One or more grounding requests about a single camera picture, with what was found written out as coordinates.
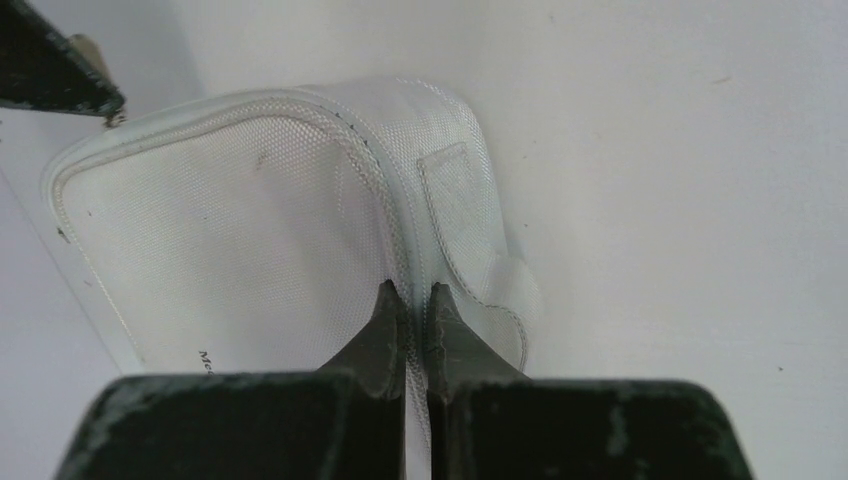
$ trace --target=textured fabric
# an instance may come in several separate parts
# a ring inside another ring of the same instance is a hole
[[[430,287],[451,285],[471,328],[523,367],[539,291],[507,252],[480,128],[438,87],[377,78],[204,100],[88,139],[48,178],[149,372],[315,368],[367,322],[385,279],[419,336]],[[406,461],[427,472],[413,340]]]

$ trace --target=stitching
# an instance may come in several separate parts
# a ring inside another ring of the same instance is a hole
[[[336,106],[340,110],[344,111],[346,114],[348,114],[351,117],[353,117],[354,119],[356,119],[356,121],[358,121],[363,127],[367,128],[369,130],[369,133],[375,139],[375,141],[377,142],[377,145],[382,149],[383,152],[385,152],[387,157],[389,156],[389,153],[388,153],[389,150],[384,145],[383,140],[378,135],[376,135],[374,133],[374,131],[370,128],[369,124],[367,122],[365,122],[356,112],[352,111],[351,109],[347,108],[344,105],[339,104],[338,102],[336,102],[333,99],[327,98],[326,96],[324,96],[321,93],[317,93],[317,92],[314,92],[314,91],[311,91],[311,90],[304,90],[304,91],[306,93],[309,93],[311,95],[315,95],[315,96],[317,96],[317,97],[319,97],[319,98],[321,98],[321,99],[323,99],[327,102],[332,103],[334,106]],[[412,202],[410,201],[409,187],[407,186],[406,180],[404,179],[403,175],[401,175],[400,172],[398,171],[397,165],[395,165],[395,163],[391,162],[391,161],[389,163],[392,165],[392,168],[394,169],[395,173],[397,174],[397,177],[400,179],[401,190],[403,190],[403,195],[406,199],[407,205],[411,205]],[[413,240],[415,242],[416,251],[418,252],[418,265],[419,265],[419,272],[421,274],[421,282],[420,282],[421,293],[422,293],[421,298],[422,298],[422,300],[424,300],[427,297],[427,287],[426,287],[427,278],[426,278],[426,275],[424,274],[424,259],[422,258],[422,255],[421,255],[421,242],[420,242],[420,239],[419,239],[420,233],[419,233],[419,230],[418,230],[418,221],[416,219],[414,209],[409,208],[408,210],[409,210],[409,213],[410,213],[410,217],[412,219],[412,231],[413,231],[413,237],[414,237]],[[427,316],[427,302],[423,301],[422,303],[423,303],[423,309],[422,309],[422,320],[421,320],[421,322],[422,322],[422,325],[424,325],[424,322],[426,322],[425,319],[426,319],[426,316]],[[415,335],[414,329],[410,328],[409,332],[410,333],[409,333],[408,336],[410,337],[410,340],[414,340],[414,335]],[[409,344],[410,344],[410,348],[407,350],[407,361],[411,366],[411,370],[415,374],[416,377],[418,377],[420,379],[425,379],[425,376],[424,376],[423,372],[421,371],[421,368],[418,365],[418,346],[417,346],[417,343],[414,342],[414,341],[410,341]],[[417,400],[424,400],[425,396],[421,392],[421,385],[419,385],[419,382],[412,381],[412,380],[413,379],[410,379],[409,384],[410,384],[411,389],[413,391],[413,398],[417,399]],[[419,426],[421,427],[421,430],[424,432],[424,437],[425,437],[425,440],[426,440],[424,442],[424,444],[425,444],[425,447],[427,448],[427,454],[428,454],[428,456],[430,456],[430,455],[432,455],[431,440],[430,440],[430,429],[429,429],[430,415],[429,415],[429,412],[426,411],[426,409],[424,408],[424,405],[423,405],[424,403],[426,403],[426,400],[424,402],[413,401],[413,406],[415,407],[415,413],[416,413],[416,417],[418,417]]]
[[[375,133],[371,130],[371,128],[369,127],[368,123],[367,123],[367,122],[365,122],[365,121],[364,121],[364,120],[363,120],[363,119],[362,119],[362,118],[361,118],[358,114],[356,114],[356,112],[354,112],[354,111],[350,110],[349,108],[347,108],[347,107],[346,107],[346,106],[344,106],[344,105],[339,104],[339,103],[338,103],[338,102],[336,102],[335,100],[333,100],[333,99],[331,99],[331,98],[326,97],[325,95],[323,95],[323,94],[321,94],[321,93],[314,92],[314,91],[311,91],[311,90],[300,89],[300,88],[295,88],[294,90],[296,90],[296,91],[300,91],[300,92],[304,92],[304,93],[307,93],[307,94],[309,94],[309,95],[314,95],[314,96],[316,96],[316,97],[318,97],[318,98],[323,99],[323,100],[324,100],[324,101],[326,101],[326,102],[332,103],[335,107],[337,107],[338,109],[340,109],[340,110],[344,111],[346,114],[348,114],[348,115],[350,115],[351,117],[353,117],[354,119],[356,119],[356,121],[358,121],[360,124],[362,124],[365,128],[367,128],[367,129],[369,130],[369,132],[368,132],[368,133],[370,133],[370,134],[371,134],[371,136],[372,136],[372,137],[374,137],[374,139],[375,139],[375,141],[377,142],[377,144],[378,144],[378,146],[380,147],[380,149],[382,149],[382,151],[386,153],[386,156],[388,156],[388,149],[387,149],[387,148],[386,148],[386,146],[383,144],[382,139],[381,139],[379,136],[377,136],[377,135],[376,135],[376,134],[375,134]],[[318,108],[321,108],[322,110],[329,111],[329,110],[326,110],[325,108],[321,107],[320,105],[318,105],[317,107],[318,107]],[[389,163],[392,163],[392,167],[395,169],[395,173],[397,173],[397,174],[398,174],[398,178],[400,178],[400,180],[401,180],[401,188],[403,189],[404,196],[406,197],[407,203],[409,203],[409,192],[408,192],[408,189],[407,189],[406,184],[404,183],[403,176],[402,176],[402,175],[400,175],[400,172],[398,172],[398,171],[397,171],[397,168],[395,167],[395,165],[394,165],[394,163],[393,163],[393,162],[389,162]],[[376,171],[375,173],[376,173],[377,175],[379,175],[379,176],[382,178],[382,171],[380,170],[380,165],[379,165],[379,163],[378,163],[378,165],[377,165],[377,169],[376,169],[376,170],[377,170],[377,171]],[[413,222],[412,222],[412,228],[413,228],[413,230],[414,230],[414,235],[415,235],[415,242],[416,242],[416,244],[415,244],[415,245],[416,245],[416,248],[418,248],[418,249],[420,250],[420,244],[419,244],[419,242],[418,242],[417,223],[415,222],[415,212],[412,212],[412,211],[411,211],[411,209],[410,209],[410,212],[411,212],[412,220],[413,220]],[[404,243],[404,242],[403,242],[403,236],[402,236],[402,235],[397,235],[397,237],[399,237],[399,238],[401,239],[401,242],[400,242],[400,243]],[[408,259],[404,258],[404,259],[403,259],[403,265],[405,265],[405,266],[406,266],[406,265],[408,265],[408,263],[409,263]],[[423,282],[423,280],[424,280],[424,278],[423,278],[423,261],[421,261],[421,260],[420,260],[420,255],[419,255],[419,263],[420,263],[420,265],[421,265],[421,267],[422,267],[422,283],[424,283],[424,282]],[[406,288],[404,288],[404,290],[411,288],[411,286],[407,286],[407,285],[404,285],[404,287],[406,287]]]
[[[524,324],[521,321],[521,318],[518,315],[516,315],[515,312],[513,312],[512,310],[510,310],[509,308],[507,308],[503,305],[490,305],[490,304],[484,303],[482,300],[477,298],[477,295],[475,295],[472,292],[471,288],[468,286],[468,284],[466,283],[463,276],[459,274],[459,268],[457,268],[456,263],[454,263],[453,257],[449,253],[450,250],[447,248],[447,241],[445,240],[444,233],[443,233],[442,227],[441,227],[441,223],[439,222],[439,219],[438,219],[438,215],[436,215],[435,205],[433,205],[433,196],[432,196],[432,192],[431,192],[431,189],[430,189],[430,184],[427,181],[427,170],[428,170],[428,167],[429,167],[429,165],[427,164],[428,163],[427,160],[433,159],[433,158],[436,157],[436,155],[439,155],[441,153],[445,153],[448,150],[455,148],[456,146],[460,147],[459,149],[461,151],[461,155],[459,156],[459,158],[462,158],[467,163],[468,162],[468,152],[467,152],[466,144],[464,142],[451,145],[451,146],[449,146],[445,149],[442,149],[442,150],[440,150],[436,153],[433,153],[433,154],[431,154],[427,157],[424,157],[424,158],[422,158],[418,161],[418,169],[421,172],[421,178],[422,178],[423,183],[424,183],[424,192],[425,192],[425,197],[426,197],[426,202],[427,202],[427,209],[430,212],[430,220],[433,222],[433,225],[436,226],[436,238],[439,242],[439,247],[442,249],[443,256],[445,257],[445,260],[448,262],[448,266],[450,267],[451,272],[453,273],[454,277],[456,278],[457,283],[459,283],[459,286],[462,288],[462,290],[465,292],[465,294],[468,295],[469,297],[471,297],[478,305],[482,305],[485,308],[491,308],[491,309],[494,309],[494,310],[500,310],[500,311],[505,312],[508,315],[508,317],[510,319],[512,319],[513,323],[515,323],[515,326],[518,329],[518,335],[520,337],[520,343],[521,343],[521,359],[519,360],[519,370],[521,370],[523,372],[524,367],[527,364],[528,341],[527,341],[527,332],[524,328]],[[448,160],[445,160],[443,162],[440,162],[440,165],[444,165],[444,164],[452,162],[452,161],[453,161],[452,159],[448,159]]]
[[[161,146],[176,143],[178,141],[185,141],[191,138],[197,138],[201,135],[209,134],[217,130],[233,126],[235,124],[248,120],[282,117],[293,118],[295,120],[300,120],[309,123],[324,131],[325,134],[330,136],[330,138],[333,138],[337,142],[339,142],[339,144],[343,147],[345,151],[345,156],[348,158],[348,161],[351,162],[354,170],[356,170],[359,174],[360,179],[363,181],[366,187],[369,188],[369,190],[374,192],[375,186],[372,184],[372,182],[368,182],[367,175],[362,172],[361,166],[357,163],[357,157],[363,157],[366,155],[364,145],[360,146],[359,143],[357,143],[356,141],[352,141],[351,134],[349,132],[345,131],[345,129],[339,127],[337,124],[332,123],[324,116],[317,115],[313,110],[305,108],[303,105],[300,104],[301,102],[289,100],[289,102],[294,102],[294,104],[274,105],[275,102],[282,101],[285,100],[278,98],[257,100],[247,105],[242,105],[224,111],[212,113],[207,117],[199,119],[197,122],[189,124],[183,128],[180,128],[165,135],[146,135],[141,139],[137,139],[132,142],[127,142],[125,144],[115,146],[114,148],[111,148],[106,152],[86,157],[74,163],[73,165],[68,166],[56,177],[56,181],[54,182],[52,191],[60,217],[59,220],[62,223],[62,226],[64,227],[63,232],[65,232],[65,234],[68,235],[69,238],[77,245],[77,248],[85,259],[89,270],[91,270],[92,274],[94,275],[94,278],[97,280],[97,283],[100,286],[100,289],[106,296],[109,305],[112,307],[112,310],[115,312],[115,315],[121,322],[121,326],[123,327],[124,332],[127,334],[127,337],[135,348],[136,355],[139,357],[139,360],[142,364],[145,363],[145,360],[141,346],[139,345],[136,337],[130,331],[129,325],[127,325],[124,316],[121,314],[120,310],[112,299],[112,296],[109,294],[109,291],[106,289],[106,286],[103,284],[102,280],[100,279],[100,276],[94,269],[90,257],[83,250],[82,244],[79,242],[79,238],[76,235],[76,232],[70,222],[70,218],[68,217],[67,211],[65,209],[64,199],[62,197],[62,189],[67,184],[68,180],[70,180],[70,178],[76,175],[77,173],[120,160],[121,158],[125,158],[133,153],[142,151],[145,148],[158,148]],[[96,159],[96,161],[92,163],[86,163],[88,160],[91,159]]]

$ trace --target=white surface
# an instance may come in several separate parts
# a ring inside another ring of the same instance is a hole
[[[34,3],[100,42],[130,116],[374,73],[446,82],[478,114],[546,296],[531,373],[693,380],[759,478],[848,476],[844,4]],[[31,192],[93,126],[0,119],[0,168],[82,288]]]
[[[0,478],[48,478],[118,370],[2,176],[0,252]]]

